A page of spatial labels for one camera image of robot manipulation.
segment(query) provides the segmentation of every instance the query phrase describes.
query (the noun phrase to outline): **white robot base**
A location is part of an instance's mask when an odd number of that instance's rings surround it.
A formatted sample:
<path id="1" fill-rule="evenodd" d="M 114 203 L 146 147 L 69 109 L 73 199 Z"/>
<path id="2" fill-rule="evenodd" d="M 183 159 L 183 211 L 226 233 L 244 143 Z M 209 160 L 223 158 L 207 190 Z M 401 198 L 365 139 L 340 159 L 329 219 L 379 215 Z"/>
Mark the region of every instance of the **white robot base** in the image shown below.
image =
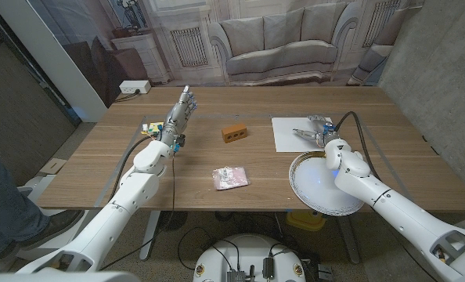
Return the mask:
<path id="1" fill-rule="evenodd" d="M 246 281 L 305 281 L 305 273 L 300 259 L 277 240 L 249 233 L 233 235 L 225 238 L 225 240 L 233 242 L 238 247 L 240 253 L 239 261 L 236 248 L 229 242 L 220 240 L 214 246 L 224 256 L 213 247 L 208 248 L 196 263 L 193 282 L 245 281 L 242 278 L 243 275 L 246 277 Z M 269 257 L 269 250 L 274 255 L 272 258 L 274 271 L 272 277 L 264 278 L 262 273 L 264 259 Z M 232 271 L 229 269 L 229 264 L 224 257 L 231 264 Z M 238 263 L 240 264 L 239 273 L 237 272 L 238 269 L 236 269 Z M 251 266 L 254 266 L 254 279 L 248 278 L 251 274 Z"/>

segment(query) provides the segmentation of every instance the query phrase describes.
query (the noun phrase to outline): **shoe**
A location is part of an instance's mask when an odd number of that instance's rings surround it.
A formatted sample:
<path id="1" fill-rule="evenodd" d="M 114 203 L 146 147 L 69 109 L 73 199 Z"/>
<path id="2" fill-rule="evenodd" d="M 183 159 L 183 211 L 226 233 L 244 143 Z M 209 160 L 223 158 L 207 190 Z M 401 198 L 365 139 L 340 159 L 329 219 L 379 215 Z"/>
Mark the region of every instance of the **shoe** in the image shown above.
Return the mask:
<path id="1" fill-rule="evenodd" d="M 6 248 L 2 252 L 0 252 L 0 260 L 6 259 L 10 255 L 15 256 L 18 251 L 19 245 L 17 244 L 17 242 L 12 240 L 12 242 L 8 246 L 6 246 Z"/>
<path id="2" fill-rule="evenodd" d="M 50 222 L 38 235 L 27 240 L 18 242 L 23 250 L 31 250 L 37 246 L 66 232 L 76 224 L 85 211 L 62 211 L 56 215 L 50 216 Z"/>

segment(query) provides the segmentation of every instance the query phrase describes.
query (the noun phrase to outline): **sheet of paper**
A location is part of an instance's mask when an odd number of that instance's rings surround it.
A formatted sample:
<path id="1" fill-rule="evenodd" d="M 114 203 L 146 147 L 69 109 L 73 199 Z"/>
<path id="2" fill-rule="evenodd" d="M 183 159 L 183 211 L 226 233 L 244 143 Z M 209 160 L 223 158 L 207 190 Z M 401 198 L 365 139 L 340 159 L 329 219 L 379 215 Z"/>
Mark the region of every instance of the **sheet of paper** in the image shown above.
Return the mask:
<path id="1" fill-rule="evenodd" d="M 273 117 L 272 130 L 274 131 L 274 143 L 276 152 L 309 152 L 323 151 L 316 145 L 316 141 L 308 141 L 292 133 L 294 128 L 314 132 L 311 121 L 306 117 Z"/>

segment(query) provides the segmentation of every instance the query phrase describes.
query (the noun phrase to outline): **printed backdrop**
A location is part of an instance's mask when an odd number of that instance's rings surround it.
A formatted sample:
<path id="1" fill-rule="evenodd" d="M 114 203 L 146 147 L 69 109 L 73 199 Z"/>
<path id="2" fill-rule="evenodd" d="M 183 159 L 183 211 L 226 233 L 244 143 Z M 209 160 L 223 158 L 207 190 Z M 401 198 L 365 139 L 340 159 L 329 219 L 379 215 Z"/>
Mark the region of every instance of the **printed backdrop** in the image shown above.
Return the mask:
<path id="1" fill-rule="evenodd" d="M 106 104 L 152 86 L 374 85 L 410 0 L 29 0 Z"/>

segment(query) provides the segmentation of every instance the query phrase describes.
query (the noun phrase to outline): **grey wall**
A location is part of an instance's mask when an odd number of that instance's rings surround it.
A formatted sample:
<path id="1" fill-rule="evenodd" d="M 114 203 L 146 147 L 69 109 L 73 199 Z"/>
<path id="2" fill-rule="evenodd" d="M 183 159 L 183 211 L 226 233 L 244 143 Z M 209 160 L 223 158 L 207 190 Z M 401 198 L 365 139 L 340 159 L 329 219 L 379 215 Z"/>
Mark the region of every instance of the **grey wall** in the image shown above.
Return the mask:
<path id="1" fill-rule="evenodd" d="M 465 182 L 465 0 L 410 16 L 379 86 Z"/>

